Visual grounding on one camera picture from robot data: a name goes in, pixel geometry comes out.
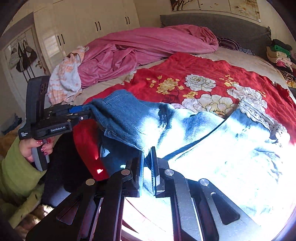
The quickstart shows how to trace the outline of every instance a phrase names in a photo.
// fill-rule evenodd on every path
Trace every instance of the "door handle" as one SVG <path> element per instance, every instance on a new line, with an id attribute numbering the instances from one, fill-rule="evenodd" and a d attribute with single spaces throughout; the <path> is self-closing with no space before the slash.
<path id="1" fill-rule="evenodd" d="M 35 65 L 35 67 L 37 67 L 37 66 L 39 66 L 39 68 L 41 68 L 42 69 L 42 63 L 41 63 L 41 61 L 40 60 L 38 60 L 38 62 L 37 62 L 38 64 L 36 64 Z"/>
<path id="2" fill-rule="evenodd" d="M 64 42 L 64 44 L 65 44 L 65 40 L 64 40 L 64 37 L 63 37 L 63 35 L 62 35 L 62 34 L 61 34 L 61 36 L 62 36 L 63 42 Z"/>
<path id="3" fill-rule="evenodd" d="M 62 46 L 61 41 L 60 41 L 60 39 L 59 39 L 59 36 L 57 36 L 57 38 L 58 38 L 58 40 L 59 40 L 59 45 Z"/>

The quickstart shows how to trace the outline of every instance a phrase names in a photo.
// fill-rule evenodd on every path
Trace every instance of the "gray headboard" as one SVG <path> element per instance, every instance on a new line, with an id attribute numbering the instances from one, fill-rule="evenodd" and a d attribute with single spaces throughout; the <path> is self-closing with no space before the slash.
<path id="1" fill-rule="evenodd" d="M 179 13 L 161 15 L 162 27 L 179 24 L 192 24 L 208 27 L 216 36 L 237 41 L 242 48 L 251 49 L 265 60 L 266 46 L 271 45 L 270 28 L 262 27 L 236 17 L 213 13 Z"/>

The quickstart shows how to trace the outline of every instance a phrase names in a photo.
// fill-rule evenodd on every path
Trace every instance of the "metal pivot bolt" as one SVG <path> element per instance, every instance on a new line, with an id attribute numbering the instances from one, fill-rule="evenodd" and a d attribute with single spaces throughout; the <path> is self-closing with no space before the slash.
<path id="1" fill-rule="evenodd" d="M 207 185 L 209 185 L 209 181 L 207 179 L 203 178 L 203 179 L 200 180 L 200 184 L 203 185 L 203 186 L 207 186 Z"/>
<path id="2" fill-rule="evenodd" d="M 123 170 L 121 171 L 121 174 L 124 175 L 124 176 L 127 176 L 127 175 L 129 175 L 130 173 L 131 173 L 131 171 L 128 170 L 128 169 L 123 169 Z"/>
<path id="3" fill-rule="evenodd" d="M 94 179 L 90 178 L 90 179 L 87 179 L 87 180 L 86 180 L 85 184 L 86 184 L 87 186 L 91 186 L 91 185 L 95 184 L 95 182 L 96 182 L 96 181 L 95 181 Z"/>
<path id="4" fill-rule="evenodd" d="M 166 170 L 165 170 L 165 174 L 166 174 L 167 176 L 172 176 L 172 175 L 174 175 L 174 171 L 171 170 L 171 169 L 166 169 Z"/>

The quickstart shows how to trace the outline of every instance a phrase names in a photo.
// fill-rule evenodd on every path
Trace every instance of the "white lace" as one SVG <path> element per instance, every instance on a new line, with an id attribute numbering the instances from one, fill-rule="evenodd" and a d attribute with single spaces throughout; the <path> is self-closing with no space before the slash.
<path id="1" fill-rule="evenodd" d="M 249 98 L 245 96 L 242 97 L 237 108 L 240 109 L 242 113 L 245 113 L 247 117 L 251 118 L 252 121 L 259 122 L 270 130 L 270 136 L 275 136 L 280 144 L 290 140 L 290 135 L 288 134 L 287 129 L 270 115 L 256 108 Z"/>

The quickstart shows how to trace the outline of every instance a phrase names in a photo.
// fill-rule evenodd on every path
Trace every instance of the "human hand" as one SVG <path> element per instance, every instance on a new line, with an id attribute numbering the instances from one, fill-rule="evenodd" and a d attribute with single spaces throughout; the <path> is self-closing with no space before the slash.
<path id="1" fill-rule="evenodd" d="M 42 140 L 35 140 L 33 138 L 21 140 L 19 144 L 20 153 L 26 160 L 30 163 L 34 162 L 33 156 L 32 156 L 32 148 L 39 147 L 43 144 L 41 151 L 43 151 L 44 155 L 49 155 L 53 151 L 54 147 L 54 139 L 55 137 L 47 138 L 47 143 L 43 144 Z"/>

